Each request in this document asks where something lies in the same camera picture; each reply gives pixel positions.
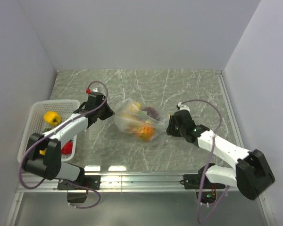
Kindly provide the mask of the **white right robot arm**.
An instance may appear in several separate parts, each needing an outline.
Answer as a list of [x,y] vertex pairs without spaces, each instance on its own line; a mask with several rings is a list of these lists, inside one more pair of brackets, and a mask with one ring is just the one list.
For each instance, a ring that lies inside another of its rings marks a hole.
[[223,184],[237,188],[244,197],[254,200],[275,182],[267,159],[260,150],[241,148],[216,135],[208,127],[196,125],[187,110],[172,115],[166,131],[170,136],[183,137],[188,143],[211,152],[229,165],[209,165],[198,176],[203,188]]

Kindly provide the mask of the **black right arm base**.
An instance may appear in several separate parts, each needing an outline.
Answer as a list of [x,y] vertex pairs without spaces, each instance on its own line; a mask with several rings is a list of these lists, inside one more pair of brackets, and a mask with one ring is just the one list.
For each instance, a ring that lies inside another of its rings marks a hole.
[[[196,190],[196,198],[199,197],[201,176],[196,174],[184,174],[180,184],[184,186],[185,190]],[[213,184],[207,178],[204,180],[203,191],[201,194],[201,203],[211,205],[216,201],[217,189],[225,189],[223,184]]]

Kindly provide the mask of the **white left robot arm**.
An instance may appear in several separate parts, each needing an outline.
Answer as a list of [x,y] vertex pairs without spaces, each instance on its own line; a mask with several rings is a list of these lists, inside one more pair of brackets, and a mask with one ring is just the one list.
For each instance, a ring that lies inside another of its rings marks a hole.
[[114,115],[107,104],[107,97],[100,92],[90,93],[87,101],[73,111],[65,122],[46,133],[32,134],[20,162],[19,176],[24,170],[47,180],[68,180],[74,189],[84,187],[86,178],[81,175],[83,169],[62,162],[61,149],[98,119],[103,121]]

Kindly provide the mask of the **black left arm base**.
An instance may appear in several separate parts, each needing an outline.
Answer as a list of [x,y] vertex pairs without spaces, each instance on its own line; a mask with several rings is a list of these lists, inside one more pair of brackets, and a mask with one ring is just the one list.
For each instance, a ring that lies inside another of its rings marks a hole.
[[67,191],[67,201],[71,204],[83,204],[87,200],[88,194],[91,192],[85,189],[84,192],[78,192],[81,188],[87,187],[93,190],[99,190],[100,188],[100,176],[86,176],[84,179],[76,181],[67,181],[61,179],[58,182],[58,191]]

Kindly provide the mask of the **clear plastic bag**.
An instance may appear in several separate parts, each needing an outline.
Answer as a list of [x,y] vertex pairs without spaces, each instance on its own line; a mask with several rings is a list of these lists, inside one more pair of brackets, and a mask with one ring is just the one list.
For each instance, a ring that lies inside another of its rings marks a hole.
[[[128,106],[131,102],[136,102],[136,101],[134,101],[131,98],[127,98],[117,103],[114,109],[115,114],[113,116],[114,123],[117,126],[117,128],[122,133],[128,134],[130,139],[134,140],[135,142],[143,146],[154,147],[154,146],[165,145],[169,141],[169,136],[167,135],[166,130],[168,127],[170,114],[158,108],[153,107],[160,114],[160,119],[155,120],[149,117],[143,111],[143,108],[151,107],[151,106],[142,103],[141,103],[142,104],[141,110],[137,114],[133,114],[128,111]],[[143,124],[148,124],[155,129],[155,133],[153,137],[148,142],[140,140],[134,133],[135,130]]]

